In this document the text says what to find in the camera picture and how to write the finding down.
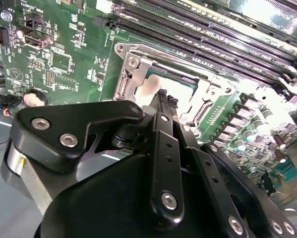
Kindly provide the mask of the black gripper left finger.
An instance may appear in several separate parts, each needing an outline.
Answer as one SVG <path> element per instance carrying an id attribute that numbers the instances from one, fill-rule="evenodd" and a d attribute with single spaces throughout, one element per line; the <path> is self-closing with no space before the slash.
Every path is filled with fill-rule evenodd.
<path id="1" fill-rule="evenodd" d="M 120 149 L 149 161 L 148 202 L 158 225 L 184 215 L 179 143 L 173 135 L 178 100 L 159 90 L 149 114 L 129 100 L 25 108 L 14 118 L 10 147 L 51 176 L 65 177 L 91 157 Z"/>

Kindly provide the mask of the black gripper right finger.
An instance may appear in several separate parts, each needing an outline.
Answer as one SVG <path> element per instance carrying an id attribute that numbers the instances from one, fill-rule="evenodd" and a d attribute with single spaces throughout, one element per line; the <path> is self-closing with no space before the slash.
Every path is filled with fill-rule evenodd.
<path id="1" fill-rule="evenodd" d="M 297 238 L 297 228 L 216 145 L 199 145 L 176 125 L 182 164 L 185 218 L 170 238 Z"/>

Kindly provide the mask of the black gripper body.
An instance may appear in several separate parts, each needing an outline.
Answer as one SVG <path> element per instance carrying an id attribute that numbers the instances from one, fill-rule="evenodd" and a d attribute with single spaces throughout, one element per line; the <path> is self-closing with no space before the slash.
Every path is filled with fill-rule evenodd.
<path id="1" fill-rule="evenodd" d="M 182 171 L 184 218 L 158 231 L 149 209 L 149 161 L 132 156 L 61 192 L 44 214 L 40 238 L 222 238 L 200 180 Z"/>

